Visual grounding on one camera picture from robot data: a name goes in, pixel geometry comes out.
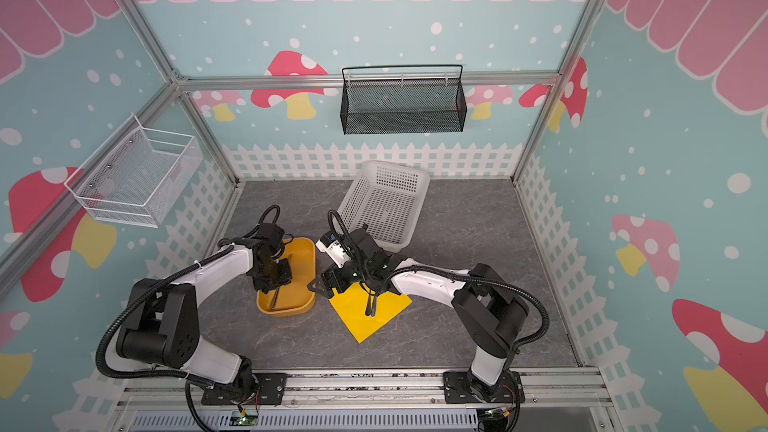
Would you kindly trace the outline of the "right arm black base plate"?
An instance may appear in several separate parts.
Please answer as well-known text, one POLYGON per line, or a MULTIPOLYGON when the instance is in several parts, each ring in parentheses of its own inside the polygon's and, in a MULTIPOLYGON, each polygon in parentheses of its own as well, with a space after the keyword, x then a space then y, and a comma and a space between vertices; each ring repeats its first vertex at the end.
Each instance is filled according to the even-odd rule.
POLYGON ((444 400, 448 404, 511 404, 525 402, 520 374, 503 370, 497 382, 489 386, 469 371, 443 373, 444 400))

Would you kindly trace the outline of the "yellow plastic utensil tray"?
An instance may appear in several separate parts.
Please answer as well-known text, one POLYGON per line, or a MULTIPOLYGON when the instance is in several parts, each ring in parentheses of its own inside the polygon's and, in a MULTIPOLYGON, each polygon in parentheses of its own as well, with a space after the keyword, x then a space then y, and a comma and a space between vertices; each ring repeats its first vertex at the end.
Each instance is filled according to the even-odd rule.
POLYGON ((316 277, 315 245, 311 239, 300 237, 288 243, 283 254, 289 260, 292 280, 280 289, 276 310, 270 310, 274 291, 258 293, 257 306, 260 312, 273 317, 290 317, 304 314, 315 304, 315 293, 307 285, 316 277))

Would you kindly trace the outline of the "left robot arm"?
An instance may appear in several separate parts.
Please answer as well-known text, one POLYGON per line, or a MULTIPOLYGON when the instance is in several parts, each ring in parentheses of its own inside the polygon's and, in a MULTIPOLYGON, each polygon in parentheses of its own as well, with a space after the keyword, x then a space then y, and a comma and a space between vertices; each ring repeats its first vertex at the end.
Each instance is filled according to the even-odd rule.
POLYGON ((99 344, 99 371, 113 378, 175 377, 237 394, 255 391, 250 360, 204 339, 198 308, 241 276, 262 292, 288 284, 284 235, 275 223, 259 223, 243 237, 221 240, 215 254, 181 271, 134 284, 128 305, 99 344))

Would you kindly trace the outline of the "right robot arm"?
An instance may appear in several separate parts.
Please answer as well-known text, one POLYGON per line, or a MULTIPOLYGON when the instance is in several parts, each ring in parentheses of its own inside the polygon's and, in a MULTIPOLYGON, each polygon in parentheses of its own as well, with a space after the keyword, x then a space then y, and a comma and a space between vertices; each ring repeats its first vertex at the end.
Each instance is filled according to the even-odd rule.
POLYGON ((308 289, 330 300, 358 342, 393 320, 413 297, 451 308, 475 344, 468 378, 487 390, 501 381, 532 300, 486 264, 450 270, 389 252, 363 229, 333 230, 317 242, 332 265, 308 289))

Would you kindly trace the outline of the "white perforated plastic basket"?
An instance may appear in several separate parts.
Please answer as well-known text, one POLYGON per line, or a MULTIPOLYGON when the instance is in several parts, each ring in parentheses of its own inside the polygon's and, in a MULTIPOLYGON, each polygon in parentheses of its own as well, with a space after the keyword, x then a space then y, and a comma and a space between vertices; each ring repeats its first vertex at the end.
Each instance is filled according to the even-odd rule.
POLYGON ((430 185, 428 173, 383 161, 367 161, 338 213, 353 231, 364 225, 377 244, 399 252, 413 237, 430 185))

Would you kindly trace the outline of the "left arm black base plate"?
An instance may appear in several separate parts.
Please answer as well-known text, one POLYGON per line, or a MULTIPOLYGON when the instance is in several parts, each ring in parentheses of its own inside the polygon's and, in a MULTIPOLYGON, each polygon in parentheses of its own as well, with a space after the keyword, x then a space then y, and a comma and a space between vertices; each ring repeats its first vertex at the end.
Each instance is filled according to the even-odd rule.
POLYGON ((205 389, 202 404, 205 406, 236 405, 281 405, 286 391, 286 373, 246 373, 234 383, 216 383, 212 389, 205 389))

